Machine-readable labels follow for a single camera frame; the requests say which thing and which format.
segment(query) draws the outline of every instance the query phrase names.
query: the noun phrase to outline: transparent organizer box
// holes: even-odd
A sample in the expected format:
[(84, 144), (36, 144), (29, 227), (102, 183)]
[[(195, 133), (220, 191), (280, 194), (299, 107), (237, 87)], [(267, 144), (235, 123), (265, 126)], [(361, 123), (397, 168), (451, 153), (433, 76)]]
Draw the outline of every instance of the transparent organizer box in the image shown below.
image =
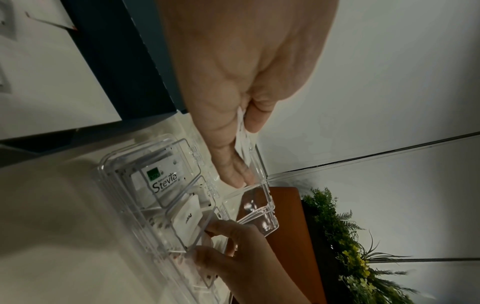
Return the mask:
[(97, 167), (95, 178), (109, 203), (179, 304), (221, 301), (216, 274), (186, 258), (197, 245), (225, 252), (226, 237), (205, 233), (209, 222), (233, 216), (239, 223), (256, 225), (265, 236), (279, 226), (259, 157), (254, 149), (250, 154), (255, 184), (224, 199), (196, 146), (173, 135), (114, 151)]

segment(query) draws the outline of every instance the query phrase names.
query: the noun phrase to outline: table surface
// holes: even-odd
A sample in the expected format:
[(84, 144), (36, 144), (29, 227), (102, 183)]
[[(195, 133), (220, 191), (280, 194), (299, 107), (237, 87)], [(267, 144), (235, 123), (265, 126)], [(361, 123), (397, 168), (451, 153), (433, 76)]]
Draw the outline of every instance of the table surface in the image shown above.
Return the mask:
[[(190, 115), (177, 113), (144, 130), (0, 169), (0, 302), (173, 302), (122, 238), (92, 179), (106, 154), (163, 134), (195, 140), (211, 165)], [(218, 190), (224, 196), (234, 188), (219, 182)], [(238, 207), (228, 209), (235, 218)], [(226, 297), (221, 280), (218, 287)]]

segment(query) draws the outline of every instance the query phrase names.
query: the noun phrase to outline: green plant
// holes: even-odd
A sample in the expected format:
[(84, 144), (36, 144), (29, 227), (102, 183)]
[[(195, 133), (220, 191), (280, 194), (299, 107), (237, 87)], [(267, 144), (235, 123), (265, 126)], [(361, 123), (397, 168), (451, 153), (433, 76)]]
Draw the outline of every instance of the green plant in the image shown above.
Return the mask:
[(329, 245), (339, 261), (340, 281), (348, 287), (355, 304), (413, 304), (408, 293), (416, 290), (402, 287), (392, 281), (382, 279), (382, 275), (406, 275), (405, 271), (385, 271), (372, 269), (371, 261), (398, 259), (404, 256), (376, 252), (372, 234), (371, 245), (366, 250), (358, 242), (358, 230), (352, 221), (352, 211), (337, 214), (337, 198), (330, 190), (312, 189), (311, 195), (302, 197), (304, 203), (312, 207), (319, 231), (324, 231)]

